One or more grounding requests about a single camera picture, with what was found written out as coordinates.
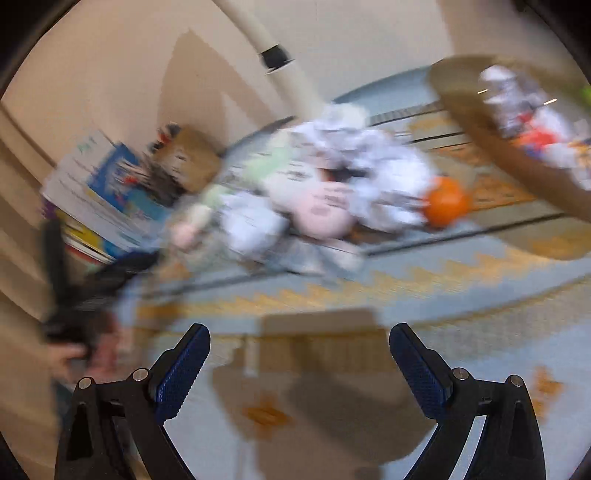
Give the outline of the person's left hand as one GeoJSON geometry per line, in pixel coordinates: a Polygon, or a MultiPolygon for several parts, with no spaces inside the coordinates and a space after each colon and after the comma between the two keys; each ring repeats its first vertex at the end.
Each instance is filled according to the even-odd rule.
{"type": "Polygon", "coordinates": [[[53,376],[62,383],[74,384],[82,377],[108,383],[125,375],[132,349],[132,330],[110,315],[94,349],[79,343],[49,343],[47,355],[53,376]]]}

